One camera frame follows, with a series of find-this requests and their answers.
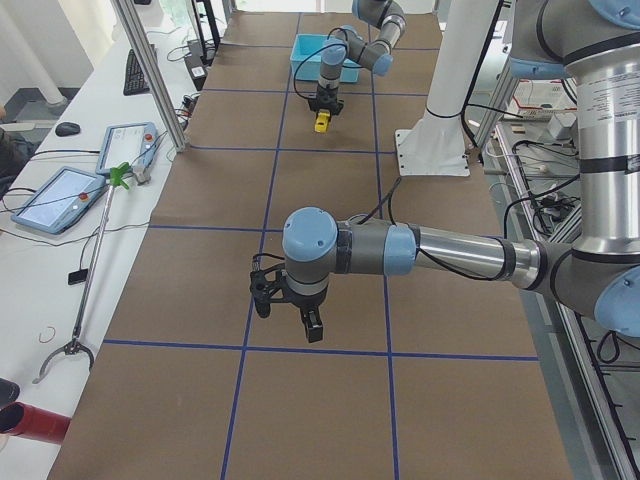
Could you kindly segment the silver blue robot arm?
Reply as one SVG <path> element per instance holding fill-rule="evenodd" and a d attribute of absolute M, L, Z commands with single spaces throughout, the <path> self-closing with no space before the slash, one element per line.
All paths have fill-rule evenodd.
<path fill-rule="evenodd" d="M 519 1 L 511 60 L 524 79 L 567 77 L 577 93 L 580 232 L 575 240 L 505 238 L 480 165 L 462 152 L 460 107 L 493 17 L 488 1 L 460 2 L 443 35 L 425 107 L 402 145 L 419 175 L 383 158 L 384 206 L 355 204 L 340 170 L 316 159 L 310 206 L 282 211 L 284 266 L 276 286 L 311 341 L 337 274 L 407 275 L 425 288 L 441 280 L 507 282 L 540 293 L 602 327 L 639 333 L 639 5 L 635 1 Z"/>
<path fill-rule="evenodd" d="M 332 29 L 320 53 L 320 68 L 314 96 L 306 97 L 316 114 L 314 130 L 325 133 L 331 119 L 338 116 L 344 102 L 338 98 L 341 74 L 346 60 L 374 75 L 385 76 L 393 64 L 392 50 L 406 31 L 406 18 L 396 1 L 354 1 L 352 13 L 378 30 L 374 40 L 366 40 L 350 25 Z"/>

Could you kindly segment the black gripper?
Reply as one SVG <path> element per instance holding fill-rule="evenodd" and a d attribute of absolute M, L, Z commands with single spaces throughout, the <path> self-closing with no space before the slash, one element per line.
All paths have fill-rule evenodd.
<path fill-rule="evenodd" d="M 330 122 L 340 116 L 344 102 L 338 99 L 338 92 L 338 87 L 317 86 L 315 95 L 307 99 L 310 115 L 313 116 L 314 120 L 317 120 L 320 110 L 327 110 L 330 113 Z"/>
<path fill-rule="evenodd" d="M 324 327 L 320 316 L 320 306 L 326 299 L 328 288 L 315 293 L 300 293 L 288 284 L 283 287 L 283 299 L 300 309 L 301 321 L 308 342 L 323 340 Z"/>

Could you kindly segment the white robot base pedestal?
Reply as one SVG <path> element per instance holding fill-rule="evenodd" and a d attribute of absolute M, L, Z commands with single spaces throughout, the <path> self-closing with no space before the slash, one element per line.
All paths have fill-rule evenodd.
<path fill-rule="evenodd" d="M 499 1 L 451 3 L 424 114 L 412 129 L 395 132 L 401 176 L 470 174 L 462 110 L 500 11 Z"/>

